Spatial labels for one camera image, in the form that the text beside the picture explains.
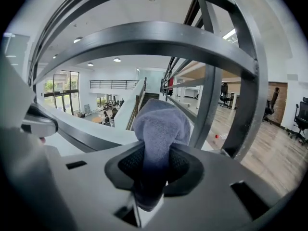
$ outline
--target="door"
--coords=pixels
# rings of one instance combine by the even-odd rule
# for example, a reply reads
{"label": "door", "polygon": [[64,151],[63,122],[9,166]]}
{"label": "door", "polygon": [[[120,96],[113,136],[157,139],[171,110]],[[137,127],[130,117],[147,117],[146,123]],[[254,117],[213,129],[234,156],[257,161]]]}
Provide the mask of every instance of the door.
{"label": "door", "polygon": [[71,99],[70,94],[62,96],[64,102],[64,111],[68,114],[72,115],[72,106],[71,106]]}
{"label": "door", "polygon": [[70,94],[55,96],[55,101],[58,110],[73,114]]}
{"label": "door", "polygon": [[56,100],[57,109],[64,111],[64,104],[63,104],[63,100],[62,100],[62,95],[61,96],[55,96],[55,100]]}

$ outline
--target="white column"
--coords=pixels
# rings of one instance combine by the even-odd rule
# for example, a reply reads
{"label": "white column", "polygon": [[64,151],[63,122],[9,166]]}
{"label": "white column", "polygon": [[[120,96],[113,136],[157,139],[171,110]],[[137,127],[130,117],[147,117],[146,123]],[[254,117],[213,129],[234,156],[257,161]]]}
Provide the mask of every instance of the white column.
{"label": "white column", "polygon": [[201,100],[201,96],[202,96],[202,91],[203,91],[203,85],[200,86],[200,89],[199,89],[198,102],[197,102],[197,106],[196,106],[197,109],[198,109],[199,106],[200,106],[200,100]]}

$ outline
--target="handrail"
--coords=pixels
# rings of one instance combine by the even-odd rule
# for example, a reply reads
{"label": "handrail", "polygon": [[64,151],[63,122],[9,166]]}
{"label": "handrail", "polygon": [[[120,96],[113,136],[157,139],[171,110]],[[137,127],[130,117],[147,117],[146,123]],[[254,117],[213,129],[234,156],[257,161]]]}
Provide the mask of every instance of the handrail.
{"label": "handrail", "polygon": [[144,84],[143,84],[143,88],[142,88],[140,94],[136,95],[135,107],[134,107],[133,112],[131,113],[131,116],[130,116],[129,122],[127,124],[126,130],[131,130],[131,126],[133,125],[133,121],[134,121],[135,117],[137,116],[137,114],[139,112],[139,104],[142,101],[141,97],[142,97],[143,93],[145,92],[145,89],[146,89],[146,78],[144,78]]}
{"label": "handrail", "polygon": [[90,88],[132,90],[135,88],[137,83],[138,80],[125,80],[125,79],[90,80]]}

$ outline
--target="black office chair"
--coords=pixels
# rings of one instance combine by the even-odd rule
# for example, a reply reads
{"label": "black office chair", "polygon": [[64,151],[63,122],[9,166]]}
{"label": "black office chair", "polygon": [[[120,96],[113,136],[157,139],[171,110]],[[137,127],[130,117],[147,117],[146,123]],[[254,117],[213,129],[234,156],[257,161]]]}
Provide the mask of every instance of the black office chair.
{"label": "black office chair", "polygon": [[227,106],[228,108],[231,107],[226,104],[226,102],[233,101],[233,98],[228,98],[228,84],[227,83],[223,83],[221,85],[220,100],[223,101],[223,103],[221,103],[220,106]]}
{"label": "black office chair", "polygon": [[279,88],[276,87],[271,101],[267,100],[262,121],[265,120],[265,121],[268,121],[268,122],[271,123],[271,121],[267,118],[267,116],[275,113],[274,106],[275,106],[276,100],[278,98],[279,91],[280,91]]}
{"label": "black office chair", "polygon": [[299,132],[298,133],[292,133],[290,138],[302,138],[302,145],[304,145],[307,140],[305,139],[304,130],[308,129],[308,98],[303,97],[303,101],[299,103],[299,112],[297,114],[298,104],[296,104],[296,111],[295,111],[295,117],[294,121],[296,122]]}

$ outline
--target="large window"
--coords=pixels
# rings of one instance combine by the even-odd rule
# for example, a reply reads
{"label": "large window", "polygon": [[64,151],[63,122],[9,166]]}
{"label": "large window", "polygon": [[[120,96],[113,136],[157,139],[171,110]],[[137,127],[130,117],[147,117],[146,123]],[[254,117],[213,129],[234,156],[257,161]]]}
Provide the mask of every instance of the large window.
{"label": "large window", "polygon": [[54,74],[44,83],[45,103],[72,115],[80,112],[78,80],[78,72]]}

